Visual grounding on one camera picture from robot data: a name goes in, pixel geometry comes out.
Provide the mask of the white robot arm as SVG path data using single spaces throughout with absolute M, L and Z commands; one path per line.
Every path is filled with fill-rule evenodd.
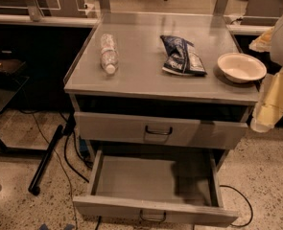
M 283 15 L 274 27 L 257 38 L 270 39 L 270 58 L 281 66 L 274 76 L 266 75 L 260 86 L 259 100 L 256 104 L 250 127 L 257 132 L 268 132 L 283 117 Z

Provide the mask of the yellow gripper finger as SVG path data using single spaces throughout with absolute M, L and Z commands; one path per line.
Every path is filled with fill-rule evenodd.
M 258 103 L 256 104 L 250 127 L 256 132 L 268 132 L 283 117 L 283 67 L 274 74 L 267 74 L 263 79 Z

